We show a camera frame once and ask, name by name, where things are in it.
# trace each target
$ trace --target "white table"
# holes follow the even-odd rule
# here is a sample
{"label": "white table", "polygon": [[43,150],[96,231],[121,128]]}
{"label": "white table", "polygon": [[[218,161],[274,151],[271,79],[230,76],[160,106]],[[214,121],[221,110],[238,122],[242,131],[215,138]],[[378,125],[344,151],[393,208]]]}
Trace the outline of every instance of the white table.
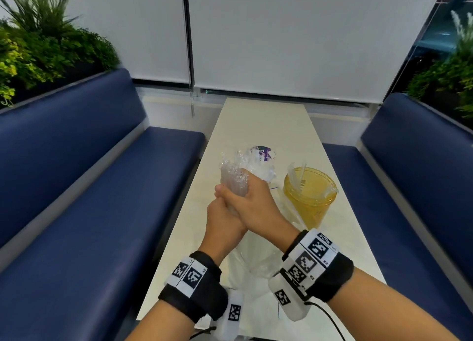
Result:
{"label": "white table", "polygon": [[[214,199],[214,186],[220,182],[222,152],[233,156],[234,151],[253,146],[266,146],[276,152],[277,183],[283,182],[290,163],[298,164],[303,159],[308,166],[332,177],[340,193],[320,230],[357,267],[385,281],[305,107],[301,104],[228,98],[141,306],[138,320],[157,302],[166,278],[180,260],[199,247],[205,231],[207,205]],[[227,285],[227,260],[224,260],[221,269],[221,283]],[[332,315],[345,338],[352,340],[332,311],[325,304],[319,304]],[[249,307],[245,300],[240,334],[281,341],[338,340],[340,337],[326,315],[315,307],[304,320],[291,322],[269,291]]]}

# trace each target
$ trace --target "plastic cup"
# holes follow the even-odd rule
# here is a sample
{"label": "plastic cup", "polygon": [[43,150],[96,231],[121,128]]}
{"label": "plastic cup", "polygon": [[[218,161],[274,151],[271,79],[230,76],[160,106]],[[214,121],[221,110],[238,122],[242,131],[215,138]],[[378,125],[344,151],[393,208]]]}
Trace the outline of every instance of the plastic cup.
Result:
{"label": "plastic cup", "polygon": [[[294,168],[296,180],[300,180],[301,168]],[[327,174],[313,168],[306,168],[298,191],[289,181],[284,179],[284,194],[299,212],[309,229],[318,228],[330,205],[337,197],[337,186]]]}

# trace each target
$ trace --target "blue cushion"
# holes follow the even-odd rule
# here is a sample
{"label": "blue cushion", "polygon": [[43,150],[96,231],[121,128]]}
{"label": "blue cushion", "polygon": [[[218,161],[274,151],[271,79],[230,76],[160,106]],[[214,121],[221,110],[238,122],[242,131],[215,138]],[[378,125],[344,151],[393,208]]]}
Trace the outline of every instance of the blue cushion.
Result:
{"label": "blue cushion", "polygon": [[473,284],[473,135],[395,93],[361,139]]}
{"label": "blue cushion", "polygon": [[0,247],[145,117],[125,69],[0,114]]}
{"label": "blue cushion", "polygon": [[324,144],[389,286],[462,341],[473,340],[473,315],[355,147]]}
{"label": "blue cushion", "polygon": [[0,340],[102,339],[203,142],[148,128],[0,274]]}

